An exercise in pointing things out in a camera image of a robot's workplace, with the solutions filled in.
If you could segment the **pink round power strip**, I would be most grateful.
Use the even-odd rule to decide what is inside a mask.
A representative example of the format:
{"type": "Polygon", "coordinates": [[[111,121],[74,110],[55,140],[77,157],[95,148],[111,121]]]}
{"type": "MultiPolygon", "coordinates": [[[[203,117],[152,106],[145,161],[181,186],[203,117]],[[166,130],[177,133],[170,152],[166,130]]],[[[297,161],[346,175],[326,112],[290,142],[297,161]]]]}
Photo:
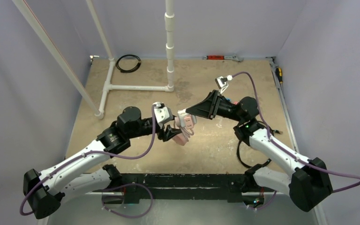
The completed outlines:
{"type": "Polygon", "coordinates": [[[175,137],[172,138],[178,145],[184,146],[188,143],[188,137],[184,134],[177,134],[175,137]]]}

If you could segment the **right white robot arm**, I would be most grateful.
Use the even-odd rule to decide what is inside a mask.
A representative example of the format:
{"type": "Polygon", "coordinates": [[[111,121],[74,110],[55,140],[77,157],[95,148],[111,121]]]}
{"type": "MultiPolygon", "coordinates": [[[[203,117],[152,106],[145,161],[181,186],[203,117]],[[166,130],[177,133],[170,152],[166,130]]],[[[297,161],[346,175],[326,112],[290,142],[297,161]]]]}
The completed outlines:
{"type": "Polygon", "coordinates": [[[210,120],[220,116],[236,121],[238,124],[233,127],[236,137],[282,169],[278,172],[266,166],[253,166],[244,178],[247,189],[255,191],[265,187],[283,193],[304,212],[312,210],[334,192],[329,175],[325,173],[326,164],[320,158],[309,159],[295,152],[256,120],[259,110],[255,98],[244,97],[233,104],[218,90],[213,90],[202,102],[186,108],[185,112],[210,120]]]}

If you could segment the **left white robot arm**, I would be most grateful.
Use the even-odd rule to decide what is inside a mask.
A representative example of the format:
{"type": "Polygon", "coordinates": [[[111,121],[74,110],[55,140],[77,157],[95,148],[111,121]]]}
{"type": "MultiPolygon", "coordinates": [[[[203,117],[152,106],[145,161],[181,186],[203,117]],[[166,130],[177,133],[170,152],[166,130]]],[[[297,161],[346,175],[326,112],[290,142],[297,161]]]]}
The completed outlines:
{"type": "Polygon", "coordinates": [[[163,142],[177,139],[184,135],[186,126],[187,116],[173,115],[161,102],[152,105],[148,118],[142,118],[141,110],[135,106],[125,108],[107,129],[73,156],[42,171],[30,169],[24,174],[20,214],[28,215],[24,207],[29,205],[31,214],[43,219],[63,202],[89,192],[118,190],[125,193],[134,184],[124,183],[116,166],[105,165],[93,173],[88,170],[111,158],[125,159],[123,151],[130,147],[134,138],[150,136],[147,147],[150,151],[156,139],[163,142]]]}

